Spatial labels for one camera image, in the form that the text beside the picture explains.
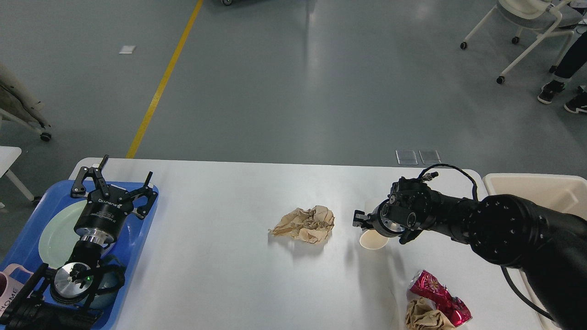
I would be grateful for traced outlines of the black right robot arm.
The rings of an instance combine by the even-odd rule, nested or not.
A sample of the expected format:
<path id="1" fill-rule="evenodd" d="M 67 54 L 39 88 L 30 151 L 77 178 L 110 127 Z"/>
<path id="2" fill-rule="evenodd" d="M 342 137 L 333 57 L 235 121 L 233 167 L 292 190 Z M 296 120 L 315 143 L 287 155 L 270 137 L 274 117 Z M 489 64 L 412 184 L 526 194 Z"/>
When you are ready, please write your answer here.
<path id="1" fill-rule="evenodd" d="M 399 178 L 371 213 L 354 212 L 354 227 L 398 237 L 400 244 L 423 231 L 467 244 L 501 267 L 526 305 L 564 330 L 584 330 L 578 313 L 586 311 L 586 303 L 573 307 L 571 298 L 586 297 L 586 221 L 511 194 L 479 200 L 475 181 L 472 198 L 445 196 L 427 185 L 438 176 L 437 167 L 423 169 L 416 178 Z"/>

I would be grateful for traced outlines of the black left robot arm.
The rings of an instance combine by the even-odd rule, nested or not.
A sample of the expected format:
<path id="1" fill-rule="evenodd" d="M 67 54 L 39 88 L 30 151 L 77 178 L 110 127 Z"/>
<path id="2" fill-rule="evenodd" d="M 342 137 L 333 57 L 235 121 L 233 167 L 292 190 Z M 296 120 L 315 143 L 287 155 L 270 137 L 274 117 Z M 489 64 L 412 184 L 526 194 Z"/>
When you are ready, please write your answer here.
<path id="1" fill-rule="evenodd" d="M 51 186 L 1 264 L 3 330 L 112 330 L 149 233 L 159 190 L 107 181 L 108 156 Z"/>

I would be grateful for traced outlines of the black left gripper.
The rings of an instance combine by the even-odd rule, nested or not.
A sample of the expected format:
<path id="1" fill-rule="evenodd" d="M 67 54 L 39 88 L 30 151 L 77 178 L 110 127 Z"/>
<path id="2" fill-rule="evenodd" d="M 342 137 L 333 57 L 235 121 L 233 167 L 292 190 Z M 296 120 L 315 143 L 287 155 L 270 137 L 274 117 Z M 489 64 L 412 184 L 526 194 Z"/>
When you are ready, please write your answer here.
<path id="1" fill-rule="evenodd" d="M 99 190 L 102 197 L 111 198 L 109 186 L 105 182 L 102 171 L 107 164 L 109 156 L 104 156 L 97 167 L 82 166 L 72 184 L 71 197 L 88 197 L 90 192 L 84 186 L 84 180 L 91 178 L 94 186 Z M 107 201 L 102 198 L 89 200 L 80 213 L 74 231 L 82 236 L 102 237 L 106 242 L 116 242 L 122 231 L 126 217 L 132 213 L 138 219 L 144 220 L 155 205 L 159 193 L 150 186 L 153 172 L 149 172 L 143 186 L 130 192 L 126 191 L 119 197 L 119 203 Z M 146 198 L 144 204 L 134 203 L 141 198 Z"/>

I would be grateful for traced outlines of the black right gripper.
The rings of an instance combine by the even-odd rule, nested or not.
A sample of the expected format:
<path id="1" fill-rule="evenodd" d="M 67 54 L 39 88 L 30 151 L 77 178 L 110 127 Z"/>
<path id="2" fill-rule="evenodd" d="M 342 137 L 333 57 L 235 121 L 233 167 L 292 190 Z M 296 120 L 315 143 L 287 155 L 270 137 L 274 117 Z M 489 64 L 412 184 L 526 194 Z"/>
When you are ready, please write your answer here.
<path id="1" fill-rule="evenodd" d="M 352 226 L 361 230 L 376 230 L 384 237 L 399 237 L 399 243 L 402 245 L 415 240 L 420 235 L 420 229 L 404 228 L 384 216 L 383 211 L 388 209 L 387 204 L 387 201 L 382 201 L 371 213 L 355 209 Z"/>

